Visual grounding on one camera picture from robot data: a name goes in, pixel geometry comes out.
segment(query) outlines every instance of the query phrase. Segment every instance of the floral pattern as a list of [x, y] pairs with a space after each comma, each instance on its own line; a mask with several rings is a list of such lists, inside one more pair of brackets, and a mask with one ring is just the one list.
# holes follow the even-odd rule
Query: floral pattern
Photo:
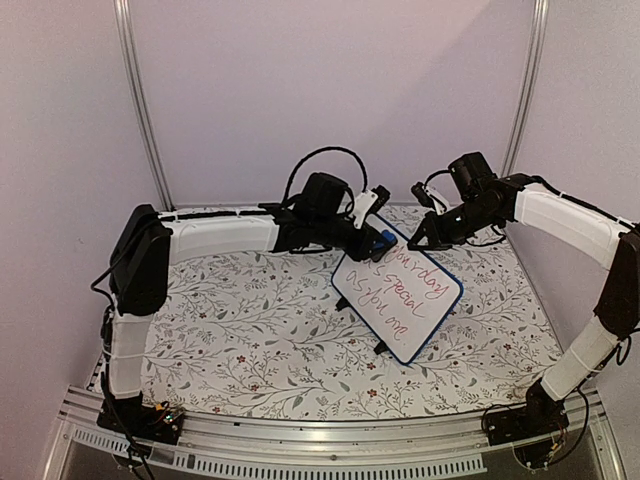
[[[408, 235], [424, 213], [396, 206], [381, 215]], [[335, 310], [330, 277], [341, 256], [245, 252], [173, 266], [147, 337], [146, 399], [279, 419], [459, 413], [521, 400], [560, 355], [508, 242], [432, 254], [465, 291], [408, 367], [376, 355], [368, 327]]]

